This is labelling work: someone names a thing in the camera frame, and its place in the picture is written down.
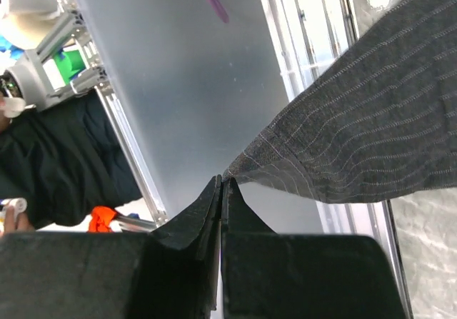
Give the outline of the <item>black pinstriped long sleeve shirt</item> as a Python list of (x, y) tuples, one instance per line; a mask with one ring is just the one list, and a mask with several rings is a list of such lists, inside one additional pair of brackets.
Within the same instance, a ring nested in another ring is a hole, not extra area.
[(456, 185), (456, 0), (402, 0), (224, 178), (324, 203)]

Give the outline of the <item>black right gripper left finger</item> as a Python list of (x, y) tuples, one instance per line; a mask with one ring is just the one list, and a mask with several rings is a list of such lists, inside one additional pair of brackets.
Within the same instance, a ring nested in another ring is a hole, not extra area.
[(3, 318), (209, 318), (216, 307), (221, 179), (150, 233), (10, 233)]

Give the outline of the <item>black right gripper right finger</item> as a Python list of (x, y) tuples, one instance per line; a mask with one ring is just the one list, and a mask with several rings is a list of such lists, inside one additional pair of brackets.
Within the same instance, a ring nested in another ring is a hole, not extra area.
[(223, 184), (226, 318), (405, 318), (390, 264), (371, 237), (279, 234)]

